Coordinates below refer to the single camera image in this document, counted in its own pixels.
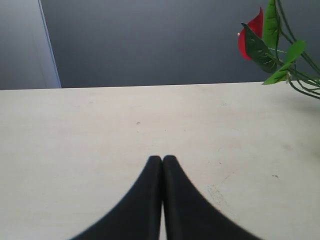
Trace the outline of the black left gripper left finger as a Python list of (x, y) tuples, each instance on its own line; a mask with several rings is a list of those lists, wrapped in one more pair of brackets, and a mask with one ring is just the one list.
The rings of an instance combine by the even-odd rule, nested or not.
[(74, 240), (158, 240), (162, 214), (162, 159), (150, 156), (126, 195)]

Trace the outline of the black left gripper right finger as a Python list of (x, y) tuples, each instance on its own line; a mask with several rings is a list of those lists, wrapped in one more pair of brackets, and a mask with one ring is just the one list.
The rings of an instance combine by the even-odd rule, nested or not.
[(164, 218), (168, 240), (257, 240), (212, 206), (174, 155), (162, 162)]

